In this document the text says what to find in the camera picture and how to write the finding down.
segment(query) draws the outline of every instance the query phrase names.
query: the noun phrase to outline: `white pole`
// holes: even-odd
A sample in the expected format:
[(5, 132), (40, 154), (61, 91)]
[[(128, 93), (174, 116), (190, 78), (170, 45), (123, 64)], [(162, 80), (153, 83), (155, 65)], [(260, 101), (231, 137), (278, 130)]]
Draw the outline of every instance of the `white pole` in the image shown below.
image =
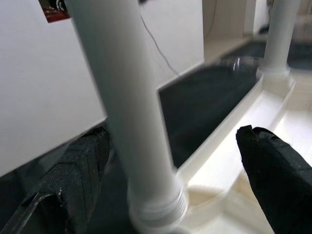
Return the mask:
[(133, 224), (172, 231), (187, 199), (173, 169), (137, 0), (68, 0), (120, 161), (129, 177)]
[(265, 77), (287, 77), (287, 57), (300, 0), (275, 0), (264, 61), (259, 72)]

